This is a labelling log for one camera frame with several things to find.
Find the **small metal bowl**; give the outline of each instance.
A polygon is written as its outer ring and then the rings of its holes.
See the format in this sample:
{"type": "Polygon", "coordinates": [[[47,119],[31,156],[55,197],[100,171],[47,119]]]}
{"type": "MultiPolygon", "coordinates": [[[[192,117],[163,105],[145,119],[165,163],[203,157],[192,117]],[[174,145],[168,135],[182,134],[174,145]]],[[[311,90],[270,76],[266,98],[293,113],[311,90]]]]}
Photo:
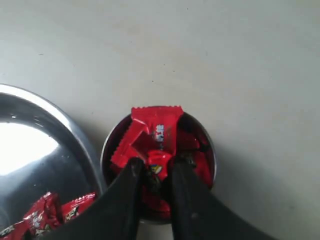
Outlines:
{"type": "Polygon", "coordinates": [[[46,192],[66,203],[106,185],[80,128],[52,103],[0,84],[0,231],[46,192]]]}
{"type": "MultiPolygon", "coordinates": [[[[100,164],[102,173],[107,185],[110,185],[116,178],[115,173],[109,168],[111,164],[111,158],[114,154],[116,148],[118,147],[121,139],[123,138],[125,132],[132,123],[131,115],[127,115],[123,118],[109,133],[107,136],[103,149],[101,152],[100,164]]],[[[208,165],[210,167],[211,175],[213,177],[213,183],[216,178],[217,164],[216,164],[216,154],[214,144],[206,131],[206,129],[201,125],[201,123],[195,119],[192,115],[184,113],[178,121],[178,126],[186,131],[192,131],[197,134],[199,138],[205,139],[209,143],[210,148],[206,152],[206,158],[208,160],[208,165]]],[[[168,224],[170,223],[170,218],[164,216],[159,212],[153,211],[147,207],[142,209],[141,213],[142,223],[151,224],[168,224]]]]}

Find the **candy pile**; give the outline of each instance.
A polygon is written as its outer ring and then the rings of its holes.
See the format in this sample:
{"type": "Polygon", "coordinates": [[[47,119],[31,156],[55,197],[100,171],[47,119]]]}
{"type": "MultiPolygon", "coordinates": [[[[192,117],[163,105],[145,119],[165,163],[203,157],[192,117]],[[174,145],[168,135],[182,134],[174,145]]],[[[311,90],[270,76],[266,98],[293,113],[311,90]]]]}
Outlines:
{"type": "Polygon", "coordinates": [[[23,221],[0,231],[0,239],[21,240],[42,236],[81,214],[95,197],[95,193],[89,193],[60,205],[58,195],[48,192],[33,204],[23,216],[23,221]]]}
{"type": "Polygon", "coordinates": [[[132,123],[111,158],[110,168],[116,174],[132,157],[144,161],[148,180],[142,189],[142,201],[164,217],[170,217],[170,207],[161,196],[161,186],[174,161],[187,161],[209,187],[213,184],[206,157],[209,143],[192,127],[180,126],[183,116],[180,106],[132,108],[132,123]]]}

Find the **black plastic claw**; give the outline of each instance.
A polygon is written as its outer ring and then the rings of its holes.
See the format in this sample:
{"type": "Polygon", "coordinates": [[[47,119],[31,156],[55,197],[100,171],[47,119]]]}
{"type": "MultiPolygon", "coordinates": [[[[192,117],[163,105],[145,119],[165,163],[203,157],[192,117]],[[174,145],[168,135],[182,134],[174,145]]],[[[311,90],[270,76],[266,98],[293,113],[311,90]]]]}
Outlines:
{"type": "Polygon", "coordinates": [[[170,175],[174,240],[273,240],[217,200],[184,162],[170,175]]]}
{"type": "Polygon", "coordinates": [[[134,240],[141,207],[144,163],[132,158],[107,192],[84,213],[42,240],[134,240]]]}

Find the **stainless steel bowl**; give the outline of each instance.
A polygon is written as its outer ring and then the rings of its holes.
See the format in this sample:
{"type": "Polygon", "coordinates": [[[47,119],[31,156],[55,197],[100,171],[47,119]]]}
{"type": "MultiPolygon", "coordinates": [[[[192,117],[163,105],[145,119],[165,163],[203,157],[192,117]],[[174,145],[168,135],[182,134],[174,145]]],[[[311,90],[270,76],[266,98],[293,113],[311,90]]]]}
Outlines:
{"type": "MultiPolygon", "coordinates": [[[[116,148],[118,147],[121,139],[123,138],[125,132],[129,128],[132,122],[131,115],[127,115],[123,118],[109,133],[105,139],[100,164],[102,173],[107,185],[110,185],[112,181],[116,178],[115,173],[109,168],[111,164],[111,157],[114,154],[116,148]]],[[[192,115],[184,113],[179,119],[178,126],[183,128],[185,131],[192,131],[198,135],[198,137],[205,139],[209,143],[210,148],[206,152],[206,158],[208,159],[208,164],[210,167],[211,175],[213,177],[213,183],[216,179],[217,172],[217,161],[215,154],[214,144],[203,125],[192,115]]],[[[151,224],[168,224],[170,223],[170,218],[159,214],[159,212],[154,212],[148,208],[142,208],[141,222],[151,223],[151,224]]]]}
{"type": "Polygon", "coordinates": [[[65,203],[105,189],[94,148],[65,113],[0,84],[0,230],[20,221],[48,191],[65,203]]]}

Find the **white surface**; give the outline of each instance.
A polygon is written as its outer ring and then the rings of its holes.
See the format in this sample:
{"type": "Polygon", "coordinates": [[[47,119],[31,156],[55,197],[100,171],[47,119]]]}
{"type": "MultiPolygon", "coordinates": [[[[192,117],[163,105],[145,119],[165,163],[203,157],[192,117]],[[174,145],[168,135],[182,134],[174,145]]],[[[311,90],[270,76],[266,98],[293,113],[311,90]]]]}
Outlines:
{"type": "Polygon", "coordinates": [[[1,1],[0,81],[57,104],[97,150],[132,106],[182,105],[216,144],[215,194],[275,237],[317,240],[319,12],[317,0],[1,1]]]}

